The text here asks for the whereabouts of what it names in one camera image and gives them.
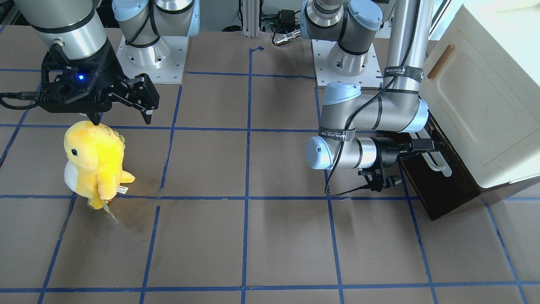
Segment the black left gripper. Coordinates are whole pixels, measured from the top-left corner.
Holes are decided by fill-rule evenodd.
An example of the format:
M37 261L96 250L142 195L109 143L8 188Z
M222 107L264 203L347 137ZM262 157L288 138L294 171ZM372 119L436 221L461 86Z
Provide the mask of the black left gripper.
M389 137L374 137L376 159L373 167L391 167L399 158L411 158L425 152L438 152L440 144L429 138L410 139L397 144Z

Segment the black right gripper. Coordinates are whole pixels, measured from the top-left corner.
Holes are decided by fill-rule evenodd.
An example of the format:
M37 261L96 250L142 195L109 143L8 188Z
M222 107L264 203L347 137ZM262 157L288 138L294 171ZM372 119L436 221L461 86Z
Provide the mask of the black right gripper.
M59 43L52 44L42 62L41 81L38 106L53 113L86 114L95 126L114 102L141 112L146 125L159 106L160 96L149 75L127 77L110 41L78 60L70 60Z

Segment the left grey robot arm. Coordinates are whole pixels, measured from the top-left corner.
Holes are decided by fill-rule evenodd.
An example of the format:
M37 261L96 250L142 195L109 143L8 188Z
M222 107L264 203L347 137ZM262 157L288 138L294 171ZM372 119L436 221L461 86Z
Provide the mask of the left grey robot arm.
M380 68L372 43L383 22L372 0L305 0L300 31L312 41L334 46L324 69L340 78L317 81L325 93L319 132L305 146L313 169L391 167L407 154L388 138L357 137L356 130L413 133L428 119L419 98L434 1L397 0L393 8L386 67Z

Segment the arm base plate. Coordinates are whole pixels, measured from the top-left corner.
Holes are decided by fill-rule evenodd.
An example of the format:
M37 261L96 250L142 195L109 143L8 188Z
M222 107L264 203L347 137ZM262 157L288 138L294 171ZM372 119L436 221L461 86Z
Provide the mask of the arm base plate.
M162 36L154 46L135 48L123 36L116 57L129 78L146 73L154 84L181 84L188 44L189 37Z
M377 89L383 83L374 45L361 55L344 52L333 41L312 40L313 62L317 87L324 89L331 82L360 85Z

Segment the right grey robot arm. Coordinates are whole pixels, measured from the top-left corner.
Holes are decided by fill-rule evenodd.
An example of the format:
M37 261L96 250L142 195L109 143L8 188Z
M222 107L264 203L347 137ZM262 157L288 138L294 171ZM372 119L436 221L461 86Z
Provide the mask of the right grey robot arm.
M39 92L5 93L3 98L33 100L27 109L81 113L98 125L114 103L141 113L147 125L160 96L150 71L174 65L166 37L196 36L198 0L114 0L114 18L124 35L126 74L92 0L16 0L15 5L48 47Z

